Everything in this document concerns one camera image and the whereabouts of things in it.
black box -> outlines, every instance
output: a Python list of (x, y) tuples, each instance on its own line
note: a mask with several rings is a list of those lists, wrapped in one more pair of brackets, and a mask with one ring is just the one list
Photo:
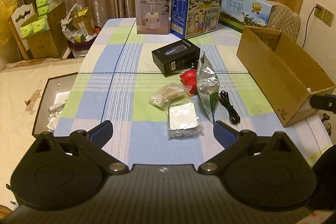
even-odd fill
[(197, 67), (200, 48), (187, 39), (182, 39), (152, 51), (153, 61), (164, 76), (175, 71)]

plaid tablecloth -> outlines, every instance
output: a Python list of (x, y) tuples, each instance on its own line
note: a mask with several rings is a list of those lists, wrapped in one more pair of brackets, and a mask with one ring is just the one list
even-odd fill
[[(285, 131), (310, 164), (331, 146), (319, 117), (311, 116), (283, 128), (278, 117), (236, 57), (241, 34), (222, 25), (218, 30), (190, 40), (205, 51), (218, 74), (221, 90), (229, 92), (241, 117), (240, 131), (250, 129), (259, 136)], [(109, 20), (86, 56), (69, 95), (55, 136), (67, 136), (77, 129), (89, 130), (104, 120), (114, 126), (112, 139), (103, 150), (132, 164), (194, 164), (223, 150), (215, 140), (213, 125), (198, 96), (197, 111), (203, 135), (189, 140), (167, 139), (167, 116), (149, 105), (159, 88), (178, 83), (179, 75), (165, 78), (153, 63), (152, 50), (179, 40), (169, 35), (137, 34), (135, 19)], [(227, 111), (218, 105), (216, 119), (227, 124)]]

blue milk box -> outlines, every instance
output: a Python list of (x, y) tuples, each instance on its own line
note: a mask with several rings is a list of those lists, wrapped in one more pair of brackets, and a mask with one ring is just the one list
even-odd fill
[(183, 39), (217, 30), (221, 4), (222, 0), (172, 0), (171, 33)]
[(245, 25), (267, 28), (276, 6), (266, 0), (223, 0), (219, 22), (238, 32)]

wall outlet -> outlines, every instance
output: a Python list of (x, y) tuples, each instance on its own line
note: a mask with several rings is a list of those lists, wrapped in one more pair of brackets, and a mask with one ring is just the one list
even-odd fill
[(335, 15), (331, 11), (325, 9), (324, 15), (322, 17), (322, 21), (325, 24), (327, 24), (329, 27), (331, 27), (331, 25), (333, 24), (333, 21), (334, 21), (334, 17), (335, 17)]
[(319, 18), (320, 20), (322, 20), (325, 9), (324, 9), (324, 7), (322, 5), (317, 4), (317, 3), (316, 3), (316, 7), (321, 8), (321, 10), (315, 8), (314, 16), (316, 16), (317, 18)]

gray plastic bag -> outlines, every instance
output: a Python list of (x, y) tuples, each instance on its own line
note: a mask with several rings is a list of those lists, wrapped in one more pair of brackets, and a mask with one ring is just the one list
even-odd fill
[(219, 80), (205, 53), (199, 59), (196, 73), (197, 91), (209, 120), (215, 123), (215, 108), (218, 100)]

